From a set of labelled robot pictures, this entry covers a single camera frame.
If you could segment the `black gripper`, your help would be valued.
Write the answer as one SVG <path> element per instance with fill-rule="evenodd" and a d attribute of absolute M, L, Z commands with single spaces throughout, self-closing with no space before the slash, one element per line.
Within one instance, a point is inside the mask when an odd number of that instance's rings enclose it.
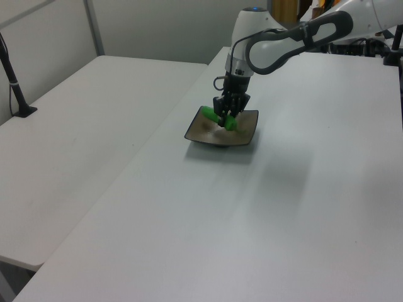
<path fill-rule="evenodd" d="M 218 116 L 217 122 L 221 127 L 229 127 L 229 112 L 232 117 L 236 117 L 244 111 L 250 95 L 246 94 L 250 77 L 225 73 L 223 95 L 213 98 L 213 110 Z M 226 94 L 230 95 L 230 106 Z"/>

